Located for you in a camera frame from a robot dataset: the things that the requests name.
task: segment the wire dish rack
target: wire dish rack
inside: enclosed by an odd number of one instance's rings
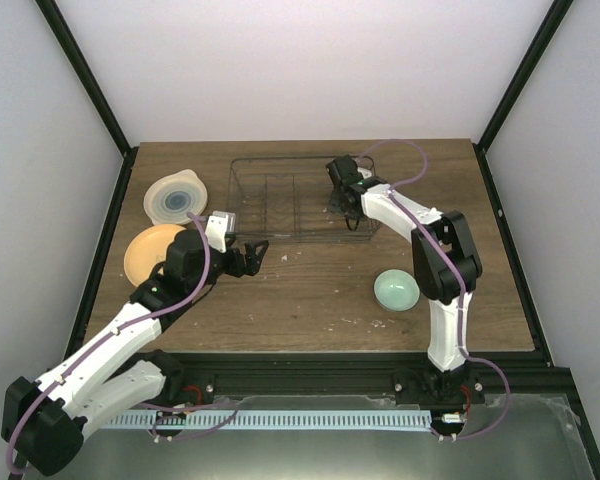
[[[327,206],[333,185],[326,165],[339,155],[237,158],[231,162],[227,211],[239,237],[294,242],[364,242],[379,228],[364,218],[350,231]],[[361,168],[375,174],[373,159]]]

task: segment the black frame post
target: black frame post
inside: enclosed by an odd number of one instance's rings
[[[511,109],[518,100],[520,93],[522,93],[524,86],[527,84],[529,77],[531,77],[540,58],[542,58],[542,54],[547,49],[549,42],[551,42],[554,33],[558,30],[562,19],[569,11],[572,3],[573,0],[554,0],[553,4],[551,4],[547,15],[540,24],[540,28],[538,28],[535,37],[533,37],[531,45],[527,49],[527,53],[522,58],[502,100],[500,100],[496,111],[493,113],[491,120],[487,124],[487,128],[478,142],[478,150],[480,152],[486,153],[489,147],[491,147],[496,135],[498,135],[500,128],[502,128],[509,112],[511,112]]]
[[[104,93],[102,93],[96,77],[93,75],[91,68],[89,68],[84,55],[82,55],[76,39],[73,38],[73,34],[69,30],[69,26],[65,22],[58,5],[55,0],[36,0],[36,3],[56,36],[58,43],[67,55],[69,62],[71,62],[89,98],[91,98],[93,106],[96,107],[98,114],[100,114],[105,127],[109,130],[109,134],[113,138],[118,150],[120,150],[123,157],[126,157],[131,153],[131,146],[113,114],[109,102],[107,102]]]

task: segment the black metal frame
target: black metal frame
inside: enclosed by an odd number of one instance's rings
[[[476,158],[489,194],[491,206],[509,259],[535,349],[530,352],[487,352],[507,374],[514,393],[563,393],[580,416],[580,434],[587,448],[596,478],[600,479],[600,454],[580,402],[569,369],[554,367],[542,326],[518,258],[502,205],[493,183],[486,153],[527,80],[558,29],[573,0],[554,0],[527,53],[518,67],[484,134],[474,145]],[[84,340],[87,323],[102,277],[116,223],[131,177],[137,147],[131,148],[109,104],[82,55],[75,38],[54,0],[36,0],[40,10],[83,83],[95,108],[118,146],[124,161],[98,242],[66,355]],[[396,371],[424,368],[422,353],[180,353],[174,354],[190,371],[206,372],[215,379],[220,395],[383,395],[393,391]],[[485,393],[502,393],[499,377],[489,369],[479,371]]]

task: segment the wooden tabletop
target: wooden tabletop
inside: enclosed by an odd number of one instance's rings
[[[205,213],[224,210],[231,161],[239,157],[359,154],[374,141],[143,143],[133,168],[96,298],[87,339],[104,327],[134,287],[123,273],[131,240],[151,221],[143,197],[156,180],[190,168],[205,183]],[[420,140],[427,175],[403,193],[467,217],[482,259],[469,310],[471,350],[531,350],[527,322],[509,269],[472,145],[467,139]],[[388,181],[415,175],[417,151],[387,145],[374,151]],[[214,291],[146,349],[167,351],[414,351],[429,344],[429,308],[390,313],[375,300],[375,278],[390,268],[412,272],[411,246],[382,226],[362,243],[274,242],[256,277],[222,276]]]

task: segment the light green bowl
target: light green bowl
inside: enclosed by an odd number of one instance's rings
[[[402,270],[387,270],[373,284],[378,303],[392,312],[409,310],[420,297],[415,278]]]

